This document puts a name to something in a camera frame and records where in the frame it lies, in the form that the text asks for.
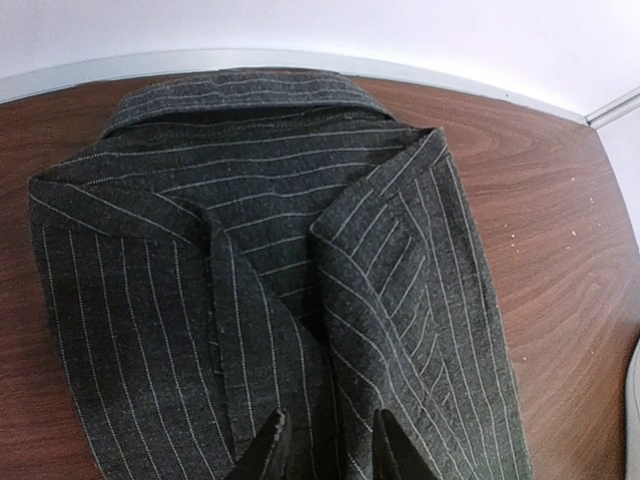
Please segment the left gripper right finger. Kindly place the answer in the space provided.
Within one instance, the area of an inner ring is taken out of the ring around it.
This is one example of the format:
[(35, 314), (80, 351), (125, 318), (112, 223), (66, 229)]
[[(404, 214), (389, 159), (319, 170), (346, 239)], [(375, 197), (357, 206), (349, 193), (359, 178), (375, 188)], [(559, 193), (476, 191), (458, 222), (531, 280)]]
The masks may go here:
[(435, 479), (435, 474), (387, 409), (374, 413), (372, 462), (374, 479)]

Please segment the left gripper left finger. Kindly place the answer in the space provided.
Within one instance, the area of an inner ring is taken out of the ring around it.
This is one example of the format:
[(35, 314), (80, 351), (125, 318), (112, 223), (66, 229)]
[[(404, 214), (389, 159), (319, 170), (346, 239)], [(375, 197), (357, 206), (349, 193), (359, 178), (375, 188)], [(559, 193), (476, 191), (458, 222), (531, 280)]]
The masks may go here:
[(286, 478), (292, 438), (291, 419), (274, 410), (225, 480), (282, 480)]

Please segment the black pinstriped long sleeve shirt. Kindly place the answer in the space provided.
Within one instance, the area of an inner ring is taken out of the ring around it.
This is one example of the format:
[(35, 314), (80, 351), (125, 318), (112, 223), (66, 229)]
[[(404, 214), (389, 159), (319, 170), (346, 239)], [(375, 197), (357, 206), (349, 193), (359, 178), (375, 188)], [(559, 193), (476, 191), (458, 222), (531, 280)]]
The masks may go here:
[(276, 409), (285, 479), (374, 479), (392, 412), (435, 479), (533, 468), (447, 140), (349, 79), (127, 95), (29, 183), (47, 322), (100, 473), (222, 479)]

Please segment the white plastic bin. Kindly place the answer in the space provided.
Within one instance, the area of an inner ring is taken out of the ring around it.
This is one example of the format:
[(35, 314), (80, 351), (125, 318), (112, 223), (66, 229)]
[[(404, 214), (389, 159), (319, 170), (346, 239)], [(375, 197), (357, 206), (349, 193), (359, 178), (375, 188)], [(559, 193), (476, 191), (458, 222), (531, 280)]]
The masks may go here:
[(640, 480), (640, 341), (629, 362), (625, 384), (626, 480)]

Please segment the right aluminium frame post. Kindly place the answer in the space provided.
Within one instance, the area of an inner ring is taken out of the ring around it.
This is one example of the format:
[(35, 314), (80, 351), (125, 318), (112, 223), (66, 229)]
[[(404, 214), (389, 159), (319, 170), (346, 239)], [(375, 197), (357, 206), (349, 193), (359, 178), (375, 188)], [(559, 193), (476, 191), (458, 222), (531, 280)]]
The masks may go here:
[(585, 117), (586, 124), (598, 130), (637, 110), (640, 105), (640, 88), (625, 93), (612, 102)]

